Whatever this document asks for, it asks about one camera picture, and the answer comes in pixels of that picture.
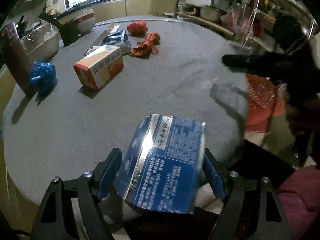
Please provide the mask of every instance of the blue box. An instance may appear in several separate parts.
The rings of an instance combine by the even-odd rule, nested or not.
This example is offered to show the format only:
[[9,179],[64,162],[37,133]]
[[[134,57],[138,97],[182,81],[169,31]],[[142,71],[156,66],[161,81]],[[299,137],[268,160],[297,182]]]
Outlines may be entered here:
[[205,124],[150,114],[137,127],[115,180],[118,194],[143,209],[193,211],[204,157]]

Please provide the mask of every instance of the blue plastic bag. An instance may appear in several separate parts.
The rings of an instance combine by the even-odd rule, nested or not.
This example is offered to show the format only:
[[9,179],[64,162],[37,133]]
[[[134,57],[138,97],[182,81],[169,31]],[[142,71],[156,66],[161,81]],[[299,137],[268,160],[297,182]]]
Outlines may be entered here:
[[33,63],[33,71],[30,74],[29,82],[39,94],[49,91],[55,80],[56,68],[53,64],[39,61]]

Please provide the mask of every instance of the screw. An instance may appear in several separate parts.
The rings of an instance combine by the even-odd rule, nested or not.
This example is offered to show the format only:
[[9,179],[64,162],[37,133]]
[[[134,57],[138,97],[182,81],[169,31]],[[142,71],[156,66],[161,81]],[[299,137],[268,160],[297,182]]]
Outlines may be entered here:
[[238,173],[235,172],[235,171],[231,171],[231,172],[229,173],[229,175],[230,175],[231,177],[233,177],[233,178],[238,177]]
[[264,183],[269,183],[270,182],[270,179],[268,177],[262,177],[262,181]]
[[92,171],[86,171],[83,175],[84,175],[86,178],[90,178],[90,177],[93,175],[93,173],[92,173]]
[[59,179],[60,178],[58,176],[54,176],[54,178],[52,178],[51,181],[57,183]]

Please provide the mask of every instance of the table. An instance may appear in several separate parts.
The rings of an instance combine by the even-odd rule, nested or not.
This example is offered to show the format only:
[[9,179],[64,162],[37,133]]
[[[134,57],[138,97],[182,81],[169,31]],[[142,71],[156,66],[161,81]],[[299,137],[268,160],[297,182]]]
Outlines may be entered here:
[[[119,30],[132,18],[120,20],[126,19]],[[246,50],[189,22],[154,20],[147,26],[160,34],[159,55],[124,56],[122,72],[96,94],[81,88],[73,65],[106,25],[54,56],[58,83],[47,98],[28,101],[15,87],[4,111],[4,155],[12,180],[32,202],[40,204],[55,175],[78,178],[113,147],[125,154],[148,112],[205,121],[213,155],[229,165],[239,159],[234,152],[245,130],[247,85],[244,74],[228,70],[221,57]],[[141,38],[130,40],[135,45]]]

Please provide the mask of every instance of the orange box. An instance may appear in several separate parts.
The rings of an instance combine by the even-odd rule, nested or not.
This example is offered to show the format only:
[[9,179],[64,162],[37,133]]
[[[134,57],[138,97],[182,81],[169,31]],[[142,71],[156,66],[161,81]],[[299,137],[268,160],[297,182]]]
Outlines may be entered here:
[[81,84],[96,91],[123,67],[121,49],[111,45],[101,46],[73,66]]

